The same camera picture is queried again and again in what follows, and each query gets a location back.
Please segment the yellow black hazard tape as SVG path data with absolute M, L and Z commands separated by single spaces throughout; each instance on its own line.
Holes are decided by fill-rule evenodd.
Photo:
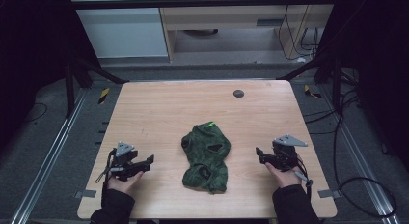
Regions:
M 305 85 L 304 93 L 313 98 L 321 98 L 320 90 L 316 85 Z
M 109 91 L 110 91 L 110 88 L 104 88 L 101 91 L 100 97 L 99 97 L 98 102 L 97 102 L 98 104 L 104 103 L 104 101 L 106 100 L 106 98 L 108 96 Z

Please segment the grey tape strip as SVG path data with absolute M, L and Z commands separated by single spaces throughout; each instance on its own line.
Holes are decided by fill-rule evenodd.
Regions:
M 74 193 L 74 198 L 76 198 L 76 199 L 81 199 L 81 198 L 83 198 L 83 197 L 94 198 L 95 195 L 96 195 L 96 191 L 95 191 L 95 190 L 84 189 L 84 190 L 76 191 L 76 192 Z
M 340 198 L 340 193 L 337 190 L 330 190 L 330 189 L 326 189 L 326 190 L 318 190 L 317 191 L 318 195 L 320 198 L 333 198 L 333 199 L 337 199 Z

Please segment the dark curtain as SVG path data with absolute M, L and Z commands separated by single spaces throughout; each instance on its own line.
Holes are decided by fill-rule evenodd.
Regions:
M 0 155 L 42 87 L 76 58 L 99 61 L 71 0 L 0 0 Z
M 358 71 L 387 146 L 409 170 L 409 0 L 337 0 L 318 51 Z

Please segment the person's left hand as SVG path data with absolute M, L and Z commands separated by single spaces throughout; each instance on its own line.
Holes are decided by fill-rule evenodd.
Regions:
M 143 172 L 138 172 L 135 176 L 132 176 L 128 178 L 126 182 L 123 182 L 110 174 L 108 177 L 107 188 L 120 191 L 127 195 L 131 195 L 133 188 L 136 186 L 136 183 L 142 178 L 143 175 Z

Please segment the person's right hand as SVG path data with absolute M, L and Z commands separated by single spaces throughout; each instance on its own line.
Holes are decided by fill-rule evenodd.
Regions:
M 282 172 L 270 163 L 265 163 L 265 167 L 274 176 L 280 188 L 302 183 L 302 179 L 296 175 L 297 172 L 301 173 L 299 167 L 294 167 L 286 172 Z

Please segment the black horizontal frame bar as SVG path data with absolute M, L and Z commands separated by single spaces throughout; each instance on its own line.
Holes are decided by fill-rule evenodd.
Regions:
M 120 0 L 79 1 L 71 5 L 76 10 L 195 8 L 234 6 L 329 5 L 337 0 Z

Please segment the aluminium floor rail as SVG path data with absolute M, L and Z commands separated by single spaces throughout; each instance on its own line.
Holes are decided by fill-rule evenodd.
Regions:
M 68 136 L 71 132 L 71 129 L 83 107 L 84 100 L 88 94 L 87 89 L 80 89 L 78 96 L 75 99 L 74 107 L 72 113 L 65 118 L 61 128 L 59 129 L 58 134 L 56 135 L 42 165 L 36 174 L 33 182 L 31 183 L 24 199 L 14 212 L 14 215 L 10 221 L 10 224 L 26 224 L 30 214 L 37 203 L 42 190 L 50 176 L 51 171 L 54 168 L 54 165 L 60 155 L 61 150 L 63 149 Z
M 341 113 L 339 114 L 332 105 L 332 96 L 330 91 L 323 87 L 321 89 L 321 94 L 323 95 L 328 107 L 333 110 L 331 116 L 336 121 L 333 138 L 332 161 L 337 191 L 340 193 L 341 197 L 343 197 L 351 206 L 361 213 L 380 219 L 383 224 L 401 224 L 396 214 L 397 200 L 394 194 L 375 177 L 372 169 L 368 165 L 368 162 L 364 159 L 362 152 L 358 149 L 357 142 L 352 136 L 349 127 L 343 121 L 344 103 L 341 101 Z M 349 152 L 352 163 L 358 173 L 357 176 L 353 176 L 345 180 L 340 179 L 338 171 L 337 146 L 339 139 L 343 141 L 343 145 Z M 365 208 L 359 206 L 352 200 L 352 197 L 344 191 L 348 185 L 354 182 L 360 182 L 364 186 L 365 191 L 374 205 L 374 211 L 366 210 Z

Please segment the black metal stand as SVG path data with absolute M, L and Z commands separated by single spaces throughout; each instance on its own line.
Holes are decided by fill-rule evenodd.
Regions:
M 76 79 L 81 88 L 91 88 L 93 85 L 93 80 L 88 75 L 89 70 L 115 84 L 127 83 L 127 80 L 120 79 L 117 76 L 103 70 L 102 67 L 92 64 L 84 59 L 77 58 L 68 61 L 64 68 L 67 96 L 67 118 L 73 114 L 75 108 L 73 80 Z
M 317 68 L 317 72 L 314 75 L 314 81 L 318 84 L 322 84 L 332 77 L 332 105 L 336 111 L 341 113 L 341 59 L 337 56 L 330 56 L 328 54 L 320 54 L 316 56 L 310 62 L 304 64 L 298 69 L 278 77 L 278 80 L 290 81 L 297 75 Z

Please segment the white cabinet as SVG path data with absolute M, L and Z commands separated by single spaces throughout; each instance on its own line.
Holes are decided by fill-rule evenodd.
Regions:
M 77 13 L 99 59 L 168 56 L 162 21 L 156 8 L 78 10 Z

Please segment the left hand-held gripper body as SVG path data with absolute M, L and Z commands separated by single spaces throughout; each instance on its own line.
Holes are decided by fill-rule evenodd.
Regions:
M 138 156 L 138 152 L 134 147 L 124 142 L 119 142 L 118 146 L 111 152 L 113 156 L 112 162 L 108 166 L 108 171 L 117 179 L 126 182 L 128 178 L 135 176 L 136 174 L 130 174 L 129 168 L 133 163 L 132 160 Z

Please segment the light wooden desk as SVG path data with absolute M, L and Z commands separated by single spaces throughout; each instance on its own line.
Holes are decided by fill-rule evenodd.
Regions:
M 276 30 L 287 58 L 301 54 L 298 45 L 307 28 L 326 26 L 333 6 L 281 5 L 162 8 L 164 29 L 170 33 L 180 30 L 211 30 L 271 27 Z

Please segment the green patterned garment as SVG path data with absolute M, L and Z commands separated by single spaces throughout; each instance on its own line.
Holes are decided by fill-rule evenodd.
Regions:
M 181 139 L 189 168 L 185 171 L 184 186 L 224 193 L 227 190 L 228 167 L 225 158 L 231 142 L 214 122 L 196 125 Z

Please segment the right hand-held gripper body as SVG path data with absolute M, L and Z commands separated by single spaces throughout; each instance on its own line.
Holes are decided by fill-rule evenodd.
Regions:
M 277 137 L 272 141 L 272 149 L 278 162 L 275 167 L 282 172 L 291 170 L 298 165 L 296 147 L 307 147 L 308 144 L 289 134 Z

